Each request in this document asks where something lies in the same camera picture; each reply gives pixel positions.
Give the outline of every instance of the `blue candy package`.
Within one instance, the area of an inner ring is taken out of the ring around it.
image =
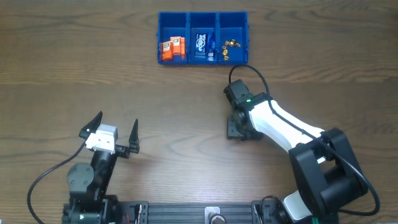
[[[214,32],[210,32],[207,37],[207,52],[209,57],[214,57],[214,51],[216,50],[216,40]]]
[[[197,34],[195,55],[197,56],[206,55],[206,36],[207,34]]]

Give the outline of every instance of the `blue plastic container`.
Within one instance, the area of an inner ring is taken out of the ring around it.
[[[236,65],[248,62],[249,57],[248,13],[244,12],[159,12],[157,31],[157,59],[164,65]],[[196,34],[214,32],[216,50],[213,61],[208,55],[195,56]],[[186,57],[174,55],[171,61],[162,61],[162,43],[170,37],[185,37]],[[224,61],[221,48],[226,40],[235,39],[241,47],[228,47],[229,60]]]

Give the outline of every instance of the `wooden surface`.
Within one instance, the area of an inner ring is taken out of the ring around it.
[[[29,186],[72,155],[78,131],[99,110],[126,144],[139,119],[141,152],[118,160],[109,194],[149,202],[250,202],[297,188],[285,151],[268,138],[225,138],[230,67],[157,63],[159,11],[249,13],[249,64],[281,107],[308,124],[339,127],[381,199],[374,217],[398,222],[398,4],[395,1],[28,1],[0,2],[0,219],[35,223]],[[264,91],[237,69],[251,91]],[[66,174],[32,196],[45,223],[60,223]],[[371,210],[368,194],[346,206]]]

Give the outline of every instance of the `orange candy pack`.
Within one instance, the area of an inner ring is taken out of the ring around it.
[[[185,37],[181,37],[181,58],[185,59]]]
[[[173,43],[171,41],[162,43],[162,60],[173,60]]]
[[[170,37],[170,41],[173,43],[173,54],[181,54],[181,37]]]

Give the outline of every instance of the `wire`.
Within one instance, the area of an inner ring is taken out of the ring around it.
[[[61,163],[53,166],[51,169],[45,171],[42,175],[40,175],[34,182],[33,184],[30,186],[29,191],[27,192],[27,207],[29,208],[30,214],[32,214],[33,218],[35,218],[35,220],[40,223],[40,224],[44,224],[44,222],[42,220],[40,220],[38,218],[38,216],[36,215],[36,213],[33,211],[32,208],[32,204],[30,202],[30,196],[32,196],[32,191],[35,188],[36,184],[39,183],[39,181],[41,179],[43,179],[43,177],[45,177],[47,174],[51,173],[52,171],[54,171],[55,169],[59,168],[60,166],[66,164],[67,162],[71,161],[72,159],[74,159],[83,149],[83,147],[85,146],[85,142],[83,142],[83,144],[81,144],[81,146],[79,147],[79,149],[74,153],[74,155],[72,155],[71,157],[69,157],[68,159],[62,161]]]
[[[276,110],[272,107],[271,104],[271,94],[269,92],[269,87],[268,84],[266,82],[266,79],[261,75],[261,73],[255,69],[253,66],[250,65],[235,65],[231,71],[229,72],[229,83],[231,83],[231,75],[232,75],[232,71],[235,68],[241,67],[241,66],[245,66],[247,68],[251,68],[253,71],[255,71],[261,78],[262,82],[264,83],[264,86],[266,88],[266,92],[267,92],[267,101],[268,101],[268,105],[269,108],[271,109],[272,113],[275,114],[278,118],[280,118],[282,121],[286,122],[288,125],[290,125],[291,127],[295,128],[296,130],[300,131],[302,134],[305,134],[306,136],[312,138],[315,142],[319,143],[320,145],[322,145],[330,154],[334,155],[337,159],[339,159],[342,163],[346,164],[351,170],[353,170],[355,172],[355,174],[359,177],[359,179],[361,179],[364,184],[366,186],[368,186],[369,191],[372,193],[373,199],[374,199],[374,209],[370,212],[357,212],[357,211],[351,211],[351,210],[345,210],[345,209],[339,209],[339,212],[342,213],[347,213],[350,215],[359,215],[359,216],[371,216],[371,215],[375,215],[377,212],[380,211],[380,200],[379,200],[379,196],[377,195],[376,190],[373,188],[372,184],[370,183],[370,181],[367,180],[367,178],[359,171],[357,170],[357,168],[355,168],[352,164],[350,164],[346,159],[342,158],[334,149],[332,149],[329,145],[327,145],[326,143],[324,143],[323,141],[321,141],[320,139],[316,138],[315,136],[313,136],[312,134],[306,132],[306,130],[299,128],[298,126],[296,126],[295,124],[291,123],[289,120],[285,119],[283,116],[281,116],[278,112],[276,112]]]

